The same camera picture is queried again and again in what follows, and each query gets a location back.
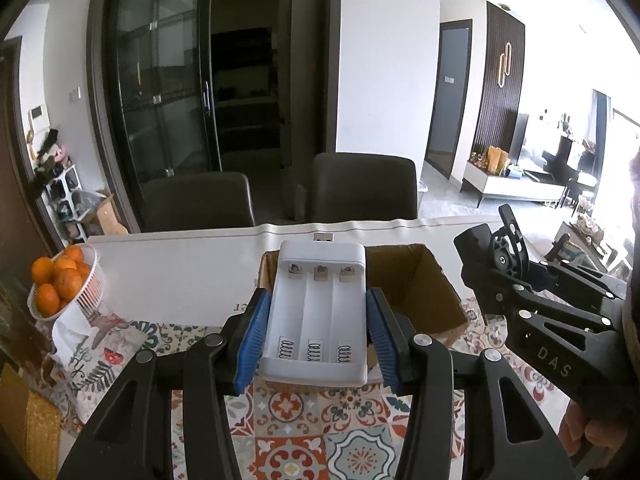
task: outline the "hand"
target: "hand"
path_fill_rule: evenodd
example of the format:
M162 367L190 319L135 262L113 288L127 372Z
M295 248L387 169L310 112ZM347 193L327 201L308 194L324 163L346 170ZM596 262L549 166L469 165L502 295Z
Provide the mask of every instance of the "hand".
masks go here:
M587 420L580 406L570 400L560 423L558 438L569 456L578 452L583 435L594 446L609 449L604 461L598 466L600 468L606 466L620 449L626 439L627 432L628 427L623 424Z

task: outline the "wood slat panel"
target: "wood slat panel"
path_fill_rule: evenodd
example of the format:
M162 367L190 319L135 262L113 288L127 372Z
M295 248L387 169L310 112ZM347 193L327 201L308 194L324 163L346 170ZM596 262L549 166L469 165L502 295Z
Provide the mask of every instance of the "wood slat panel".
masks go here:
M525 27L522 22L487 2L486 60L482 100L476 124L473 151L497 146L509 151L520 105L524 68ZM500 53L511 43L511 73L504 87L497 82Z

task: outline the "white battery charger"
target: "white battery charger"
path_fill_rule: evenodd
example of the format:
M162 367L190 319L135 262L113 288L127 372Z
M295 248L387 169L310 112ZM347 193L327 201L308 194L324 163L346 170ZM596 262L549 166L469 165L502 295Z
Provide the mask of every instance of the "white battery charger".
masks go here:
M360 244L285 240L258 373L279 383L365 384L365 271Z

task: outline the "glass door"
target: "glass door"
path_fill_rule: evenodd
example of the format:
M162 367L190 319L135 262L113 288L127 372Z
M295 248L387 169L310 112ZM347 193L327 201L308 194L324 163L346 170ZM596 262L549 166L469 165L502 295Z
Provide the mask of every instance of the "glass door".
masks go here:
M139 216L150 180L220 169L209 15L210 0L111 0L114 136Z

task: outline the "orange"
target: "orange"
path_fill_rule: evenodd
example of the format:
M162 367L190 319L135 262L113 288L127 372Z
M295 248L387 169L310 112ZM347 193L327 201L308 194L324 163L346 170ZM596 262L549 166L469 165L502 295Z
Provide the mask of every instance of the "orange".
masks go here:
M56 279L56 277L58 276L58 274L62 269L77 270L78 266L76 266L75 261L73 261L71 258L68 258L64 254L62 254L61 256L57 257L56 260L53 262L53 279L54 280Z
M82 276L75 269L62 269L56 276L55 287L60 298L71 301L82 288Z
M80 276L82 276L82 282L84 283L91 272L91 265L87 265L85 263L78 264L78 272L80 273Z
M51 317L60 310L60 297L50 283L44 283L36 290L36 308L42 317Z
M84 263L84 254L82 254L82 249L77 245L67 246L63 254L75 261L76 265Z
M53 260L51 258L38 258L31 266L31 279L36 285L51 283L53 281Z

